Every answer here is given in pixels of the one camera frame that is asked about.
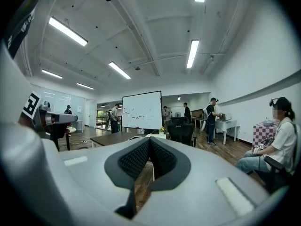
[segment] office chair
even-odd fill
[[[297,165],[301,156],[301,129],[299,125],[295,125],[295,131],[297,135],[297,143],[293,153],[293,172],[297,168]],[[284,165],[272,159],[269,156],[264,158],[264,161],[271,166],[270,172],[256,171],[258,176],[265,182],[266,189],[269,193],[273,193],[277,189],[289,184],[293,174],[288,173],[284,169]]]
[[[191,124],[186,125],[175,125],[171,124],[167,126],[170,139],[172,141],[180,142],[186,145],[196,147],[197,134],[194,133],[194,126]]]
[[[189,124],[189,120],[187,117],[172,117],[171,123],[177,126]]]

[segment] potted plant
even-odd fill
[[[165,132],[165,128],[164,128],[164,126],[162,126],[162,127],[159,129],[159,134],[160,134],[160,135],[163,135],[164,132]]]

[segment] man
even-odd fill
[[[65,110],[64,114],[70,114],[72,115],[71,106],[67,105],[67,110]]]
[[[216,105],[216,102],[218,100],[215,99],[214,97],[211,98],[210,104],[206,107],[207,114],[208,114],[208,119],[206,120],[206,126],[207,126],[207,134],[208,134],[208,144],[209,145],[216,145],[215,142],[213,142],[213,133],[215,129],[215,118],[216,116],[220,117],[222,114],[217,114],[215,113],[214,106]]]
[[[170,125],[170,110],[167,108],[167,106],[163,107],[163,122],[164,122],[164,126],[165,126],[165,130],[166,132],[168,131],[167,126]]]
[[[185,107],[185,113],[184,113],[184,116],[188,118],[189,124],[190,124],[190,123],[191,123],[190,109],[189,109],[189,107],[187,106],[187,103],[186,103],[186,102],[185,102],[183,105],[184,105],[184,107]]]
[[[112,134],[118,132],[118,121],[120,120],[117,116],[119,104],[115,104],[115,106],[112,108],[111,113],[111,131]]]

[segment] dark table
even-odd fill
[[[94,147],[94,143],[97,143],[100,145],[112,145],[112,144],[127,141],[135,136],[144,137],[146,135],[120,131],[120,132],[117,132],[114,134],[108,134],[106,136],[100,136],[100,137],[93,137],[90,139],[92,140],[92,147]]]

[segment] checkered tablecloth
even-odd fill
[[[273,126],[264,126],[263,122],[253,126],[253,142],[252,145],[258,145],[268,135],[275,136],[279,122],[275,122]]]

